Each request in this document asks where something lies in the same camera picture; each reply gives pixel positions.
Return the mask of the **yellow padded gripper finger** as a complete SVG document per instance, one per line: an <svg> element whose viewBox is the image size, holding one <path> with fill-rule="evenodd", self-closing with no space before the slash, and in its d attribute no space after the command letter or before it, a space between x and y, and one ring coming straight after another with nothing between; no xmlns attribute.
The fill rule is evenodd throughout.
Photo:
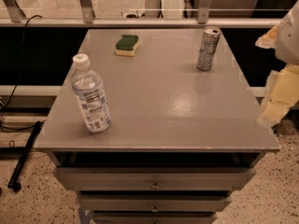
<svg viewBox="0 0 299 224"><path fill-rule="evenodd" d="M274 127L298 102L299 65L288 63L279 72L270 72L257 121L261 126Z"/></svg>

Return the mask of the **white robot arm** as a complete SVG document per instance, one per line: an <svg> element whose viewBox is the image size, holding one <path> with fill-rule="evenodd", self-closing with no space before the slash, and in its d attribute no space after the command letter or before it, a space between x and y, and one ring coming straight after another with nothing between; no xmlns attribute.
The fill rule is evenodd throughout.
<svg viewBox="0 0 299 224"><path fill-rule="evenodd" d="M260 36L255 45L274 49L276 57L286 64L279 72L271 71L266 80L257 120L270 128L279 124L299 102L299 1L279 24Z"/></svg>

